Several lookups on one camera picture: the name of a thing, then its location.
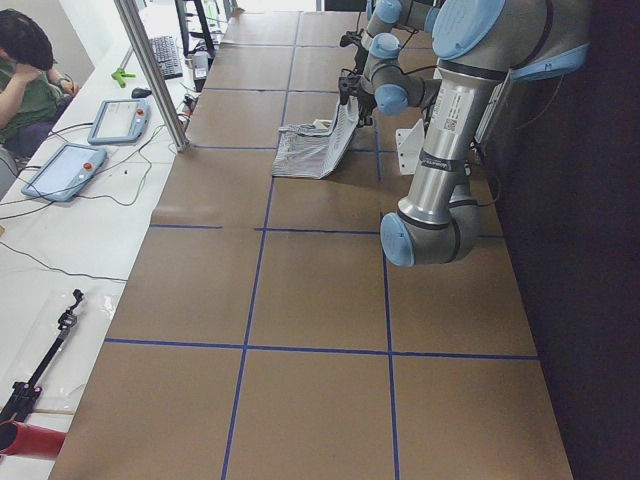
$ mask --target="metal tube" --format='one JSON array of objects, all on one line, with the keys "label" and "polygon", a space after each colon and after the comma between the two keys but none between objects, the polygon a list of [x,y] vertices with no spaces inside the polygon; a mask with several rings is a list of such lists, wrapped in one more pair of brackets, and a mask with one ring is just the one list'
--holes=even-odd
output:
[{"label": "metal tube", "polygon": [[133,51],[136,52],[142,71],[151,86],[164,123],[176,145],[176,149],[182,152],[187,148],[189,141],[184,133],[182,123],[180,123],[175,113],[169,90],[164,83],[164,78],[162,78],[160,68],[156,63],[151,45],[149,45],[147,32],[138,15],[138,7],[136,7],[134,0],[114,0],[114,2]]}]

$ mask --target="robotic arm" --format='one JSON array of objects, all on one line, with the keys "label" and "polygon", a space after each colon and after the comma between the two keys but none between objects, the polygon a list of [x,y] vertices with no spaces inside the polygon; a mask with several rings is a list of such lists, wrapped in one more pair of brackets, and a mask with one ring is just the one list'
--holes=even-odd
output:
[{"label": "robotic arm", "polygon": [[[376,12],[395,4],[400,13],[374,12],[367,31],[393,26],[409,3],[415,9],[418,2],[380,2]],[[419,3],[427,16],[435,10]],[[579,68],[588,47],[590,10],[590,0],[447,0],[436,12],[433,48],[442,80],[409,193],[397,212],[382,220],[382,245],[392,263],[447,263],[471,251],[479,219],[464,162],[489,97],[508,73],[511,80],[530,81]],[[405,19],[415,22],[408,11]],[[369,44],[360,88],[373,91],[382,113],[424,106],[436,95],[436,84],[423,87],[396,68],[399,42],[387,32]]]}]

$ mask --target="cloth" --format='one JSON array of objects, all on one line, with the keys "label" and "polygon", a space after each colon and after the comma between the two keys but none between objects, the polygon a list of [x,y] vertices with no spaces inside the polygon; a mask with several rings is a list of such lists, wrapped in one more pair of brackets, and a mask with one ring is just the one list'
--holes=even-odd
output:
[{"label": "cloth", "polygon": [[[15,73],[15,64],[0,58],[0,90],[4,90]],[[36,122],[53,120],[58,112],[62,91],[51,85],[45,73],[29,82],[18,113],[0,130],[0,143],[14,137],[18,130]]]},{"label": "cloth", "polygon": [[336,105],[333,120],[285,125],[271,173],[275,177],[320,179],[335,170],[358,125],[358,100]]}]

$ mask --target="red cylinder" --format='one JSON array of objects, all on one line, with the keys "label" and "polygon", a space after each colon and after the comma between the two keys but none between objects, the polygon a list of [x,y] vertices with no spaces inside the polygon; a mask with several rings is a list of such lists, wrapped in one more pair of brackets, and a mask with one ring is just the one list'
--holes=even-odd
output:
[{"label": "red cylinder", "polygon": [[0,423],[0,455],[53,460],[60,453],[66,433],[26,423]]}]

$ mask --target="black tool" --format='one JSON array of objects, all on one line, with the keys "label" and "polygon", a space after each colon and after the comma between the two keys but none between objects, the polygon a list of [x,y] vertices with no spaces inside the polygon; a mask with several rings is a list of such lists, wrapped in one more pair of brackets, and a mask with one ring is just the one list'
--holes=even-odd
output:
[{"label": "black tool", "polygon": [[151,95],[151,90],[148,88],[134,88],[131,91],[131,98],[147,98]]},{"label": "black tool", "polygon": [[38,368],[36,368],[36,371],[27,382],[15,382],[13,384],[13,393],[2,409],[2,412],[0,412],[0,423],[7,420],[24,422],[27,416],[33,412],[36,400],[38,400],[38,397],[42,393],[42,388],[36,386],[36,384],[49,366],[49,363],[51,363],[62,342],[69,336],[71,328],[78,322],[78,317],[73,311],[84,298],[84,294],[80,290],[75,289],[73,291],[73,297],[76,299],[76,303],[68,307],[65,312],[60,315],[58,319],[58,330],[60,330],[60,333],[40,362],[40,365],[38,365]]}]

